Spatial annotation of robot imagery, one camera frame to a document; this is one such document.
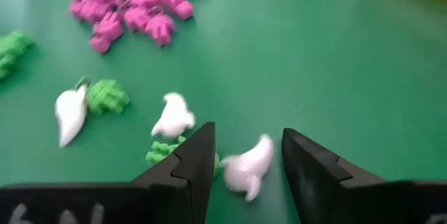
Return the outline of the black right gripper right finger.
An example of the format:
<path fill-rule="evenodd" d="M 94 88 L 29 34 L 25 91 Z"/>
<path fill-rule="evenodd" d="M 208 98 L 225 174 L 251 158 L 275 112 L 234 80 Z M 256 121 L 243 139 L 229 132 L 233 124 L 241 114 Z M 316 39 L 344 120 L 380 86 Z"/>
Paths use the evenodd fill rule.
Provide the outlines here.
<path fill-rule="evenodd" d="M 395 224 L 385 179 L 292 128 L 283 130 L 282 158 L 302 224 Z"/>

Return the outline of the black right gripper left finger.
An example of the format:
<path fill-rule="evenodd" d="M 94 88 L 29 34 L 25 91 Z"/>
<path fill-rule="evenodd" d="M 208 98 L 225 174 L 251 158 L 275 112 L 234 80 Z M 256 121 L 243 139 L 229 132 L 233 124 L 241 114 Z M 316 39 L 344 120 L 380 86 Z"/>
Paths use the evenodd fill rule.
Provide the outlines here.
<path fill-rule="evenodd" d="M 215 160 L 215 123 L 196 130 L 132 183 L 145 189 L 135 224 L 205 224 Z"/>

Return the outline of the white ghost figure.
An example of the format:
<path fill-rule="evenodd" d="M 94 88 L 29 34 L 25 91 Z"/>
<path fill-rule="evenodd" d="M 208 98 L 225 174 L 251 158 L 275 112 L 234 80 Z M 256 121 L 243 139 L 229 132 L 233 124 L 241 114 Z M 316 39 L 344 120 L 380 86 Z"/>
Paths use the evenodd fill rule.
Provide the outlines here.
<path fill-rule="evenodd" d="M 274 142 L 262 134 L 250 150 L 239 155 L 227 156 L 220 161 L 226 187 L 236 193 L 245 193 L 251 202 L 261 191 L 263 177 L 267 174 L 274 156 Z"/>
<path fill-rule="evenodd" d="M 163 96 L 163 100 L 166 104 L 151 131 L 152 137 L 162 135 L 164 138 L 176 138 L 195 126 L 195 114 L 188 109 L 182 94 L 170 92 Z"/>
<path fill-rule="evenodd" d="M 87 85 L 62 92 L 54 104 L 59 128 L 59 147 L 65 147 L 80 132 L 87 116 Z"/>

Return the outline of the green small pieces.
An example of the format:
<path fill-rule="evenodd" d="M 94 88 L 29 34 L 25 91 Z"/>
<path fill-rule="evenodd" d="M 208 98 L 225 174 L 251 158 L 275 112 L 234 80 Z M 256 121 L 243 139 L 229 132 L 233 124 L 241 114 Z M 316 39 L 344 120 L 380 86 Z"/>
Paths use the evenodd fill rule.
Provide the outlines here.
<path fill-rule="evenodd" d="M 0 58 L 6 55 L 20 57 L 34 44 L 32 37 L 21 31 L 12 31 L 0 37 Z"/>

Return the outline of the green table mat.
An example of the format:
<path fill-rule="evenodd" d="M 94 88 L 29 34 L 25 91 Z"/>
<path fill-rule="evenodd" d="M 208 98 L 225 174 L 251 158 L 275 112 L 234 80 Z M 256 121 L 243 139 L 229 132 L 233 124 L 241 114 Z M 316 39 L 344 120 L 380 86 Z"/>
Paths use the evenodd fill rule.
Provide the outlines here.
<path fill-rule="evenodd" d="M 71 0 L 0 0 L 0 36 L 33 38 L 0 82 L 0 186 L 127 182 L 145 156 L 163 96 L 182 94 L 216 124 L 220 158 L 262 134 L 274 159 L 253 202 L 212 183 L 205 224 L 300 224 L 281 157 L 293 128 L 387 181 L 447 183 L 447 0 L 189 0 L 171 44 L 126 31 L 106 54 Z M 115 80 L 131 102 L 93 113 L 59 147 L 54 104 Z"/>

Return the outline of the pile of magenta objects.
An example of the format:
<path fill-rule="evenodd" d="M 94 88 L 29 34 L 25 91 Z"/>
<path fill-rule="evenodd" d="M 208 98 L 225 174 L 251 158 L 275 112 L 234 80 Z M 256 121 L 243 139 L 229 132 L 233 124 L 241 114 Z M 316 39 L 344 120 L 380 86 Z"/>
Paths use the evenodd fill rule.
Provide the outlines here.
<path fill-rule="evenodd" d="M 94 24 L 103 19 L 107 9 L 97 1 L 73 0 L 70 5 L 70 12 L 76 19 Z"/>

